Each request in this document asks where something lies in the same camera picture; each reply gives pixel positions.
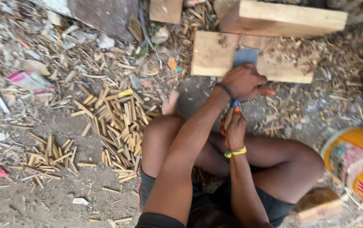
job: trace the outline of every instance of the person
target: person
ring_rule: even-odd
[[[266,95],[266,81],[253,64],[230,70],[187,121],[176,116],[178,94],[170,95],[163,115],[144,132],[137,228],[266,228],[283,222],[323,175],[319,154],[296,141],[246,135],[238,107],[225,137],[210,133],[232,97]],[[230,158],[224,156],[228,149]],[[205,194],[193,167],[226,181]]]

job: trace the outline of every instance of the yellow green bracelet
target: yellow green bracelet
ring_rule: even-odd
[[[239,155],[239,154],[244,154],[244,153],[246,153],[246,147],[245,146],[242,149],[227,150],[224,155],[227,158],[231,158],[232,155]]]

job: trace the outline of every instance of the black wristband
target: black wristband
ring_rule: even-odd
[[[219,82],[219,83],[215,84],[215,86],[220,86],[221,88],[223,88],[229,94],[229,96],[231,97],[231,100],[234,99],[233,94],[231,93],[231,91],[224,84]]]

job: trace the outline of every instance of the black shorts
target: black shorts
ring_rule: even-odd
[[[144,173],[141,167],[140,171],[141,183],[139,185],[139,206],[141,211],[143,211],[145,203],[148,200],[148,196],[154,186],[155,179]],[[230,181],[223,183],[213,194],[206,194],[201,190],[200,184],[196,181],[193,175],[191,175],[191,179],[193,184],[193,197],[190,214],[207,206],[212,206],[218,210],[232,215]],[[273,227],[278,227],[281,225],[284,218],[289,215],[290,210],[295,206],[293,204],[285,203],[275,199],[273,196],[257,187],[256,192],[258,193],[258,196],[265,207],[267,217],[269,218],[269,222]]]

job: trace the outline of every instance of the orange bucket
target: orange bucket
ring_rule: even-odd
[[[332,136],[321,149],[321,156],[332,176],[363,201],[363,127]]]

